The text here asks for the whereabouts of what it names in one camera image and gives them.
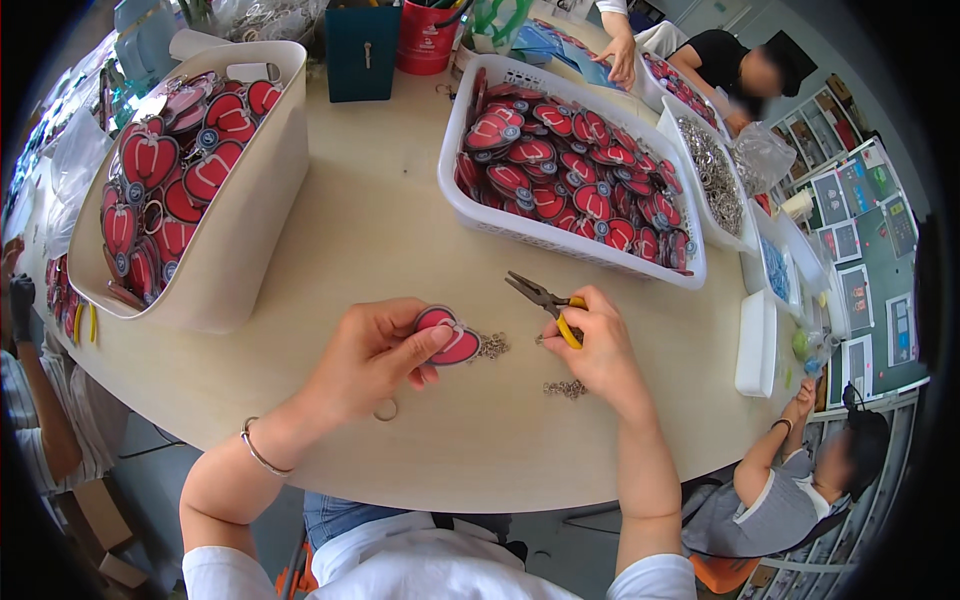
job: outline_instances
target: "black shirt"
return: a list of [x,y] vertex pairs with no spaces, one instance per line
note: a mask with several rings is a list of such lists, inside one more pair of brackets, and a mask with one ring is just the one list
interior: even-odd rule
[[684,46],[690,46],[700,57],[697,75],[713,87],[720,87],[727,95],[746,109],[754,121],[760,120],[764,98],[752,96],[740,84],[740,61],[750,50],[721,29],[707,30],[692,37]]

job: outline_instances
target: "yellow-handled pliers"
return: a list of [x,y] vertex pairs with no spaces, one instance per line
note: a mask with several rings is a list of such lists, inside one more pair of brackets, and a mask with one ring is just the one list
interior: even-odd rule
[[[77,305],[77,316],[73,318],[73,345],[76,346],[80,342],[80,317],[84,313],[84,306],[87,306],[88,302],[86,300],[80,300],[80,303]],[[90,342],[95,342],[97,339],[97,307],[93,304],[90,304]]]
[[535,283],[530,279],[519,276],[513,271],[508,271],[507,275],[512,277],[504,277],[504,281],[513,285],[516,290],[526,296],[530,302],[536,304],[543,308],[543,310],[550,313],[554,319],[557,320],[557,328],[560,330],[560,334],[564,336],[566,342],[573,349],[583,348],[583,344],[580,343],[580,340],[574,335],[573,330],[570,328],[570,325],[566,324],[566,319],[564,314],[560,312],[562,306],[573,306],[575,308],[587,308],[587,303],[584,302],[582,298],[557,298],[550,292],[546,290],[545,287],[539,283]]

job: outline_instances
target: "chair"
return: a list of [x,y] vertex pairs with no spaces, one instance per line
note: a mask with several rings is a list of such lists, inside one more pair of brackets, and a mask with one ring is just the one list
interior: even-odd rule
[[735,590],[747,581],[754,572],[760,559],[718,559],[716,557],[701,557],[694,554],[690,557],[693,563],[693,572],[697,579],[716,594]]

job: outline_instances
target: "hand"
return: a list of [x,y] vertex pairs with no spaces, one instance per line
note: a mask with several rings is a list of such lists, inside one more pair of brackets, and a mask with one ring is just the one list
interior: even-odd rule
[[13,269],[16,267],[16,261],[23,253],[23,236],[17,235],[11,241],[4,244],[3,262],[0,263],[0,292],[4,296],[10,291],[10,278],[13,275]]
[[817,399],[817,394],[814,391],[814,385],[813,379],[806,377],[800,382],[800,391],[797,392],[797,395],[793,397],[792,401],[796,403],[797,411],[800,414],[801,419],[806,419],[806,416],[810,414],[811,410],[813,410],[813,404]]
[[18,275],[10,280],[10,316],[15,342],[30,342],[30,309],[34,305],[36,288],[32,279]]
[[553,320],[543,330],[543,346],[563,358],[588,390],[622,414],[621,403],[630,401],[629,392],[642,382],[627,326],[613,302],[592,285],[580,288],[573,296],[583,298],[588,310],[568,306],[563,310],[564,318],[571,327],[583,330],[584,347],[571,348]]
[[615,82],[630,91],[634,87],[636,72],[634,71],[634,57],[636,55],[636,41],[631,35],[617,36],[611,40],[600,56],[594,62],[602,62],[613,57],[613,69],[608,81]]
[[730,133],[733,137],[740,135],[740,132],[743,131],[743,128],[747,127],[752,123],[742,112],[735,112],[729,117],[724,119],[724,122],[727,124],[727,127],[730,129]]
[[453,329],[438,325],[413,334],[414,319],[427,306],[416,298],[351,306],[297,394],[308,414],[339,425],[371,414],[404,378],[417,390],[438,382],[437,370],[423,362]]

